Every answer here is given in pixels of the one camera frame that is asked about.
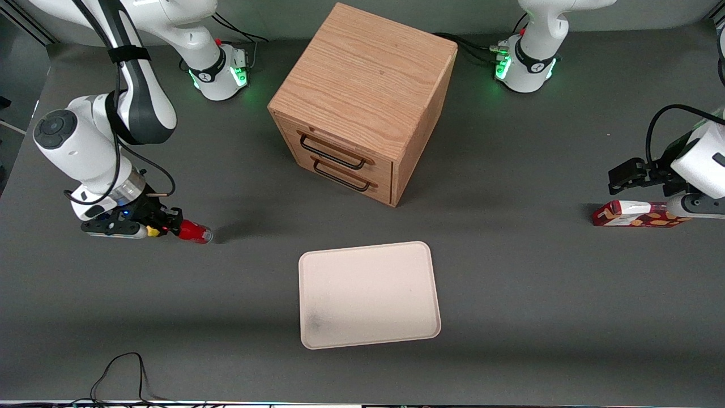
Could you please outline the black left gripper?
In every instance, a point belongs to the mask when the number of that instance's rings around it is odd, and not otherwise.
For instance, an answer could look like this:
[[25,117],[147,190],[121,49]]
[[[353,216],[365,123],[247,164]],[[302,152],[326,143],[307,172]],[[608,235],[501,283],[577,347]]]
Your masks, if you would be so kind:
[[692,131],[689,131],[671,142],[663,150],[659,163],[647,164],[644,160],[627,160],[609,170],[609,194],[616,196],[624,189],[640,188],[644,184],[648,188],[661,185],[665,197],[686,192],[687,182],[671,168],[671,164],[685,150],[691,136]]

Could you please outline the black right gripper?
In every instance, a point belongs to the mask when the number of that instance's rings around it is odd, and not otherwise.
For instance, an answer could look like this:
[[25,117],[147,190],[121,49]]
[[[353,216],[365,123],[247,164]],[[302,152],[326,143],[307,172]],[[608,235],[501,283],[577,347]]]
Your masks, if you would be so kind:
[[160,234],[168,234],[170,229],[180,229],[184,221],[183,211],[179,207],[166,207],[160,199],[148,196],[156,193],[153,188],[144,188],[142,194],[125,206],[127,217],[145,227],[152,227]]

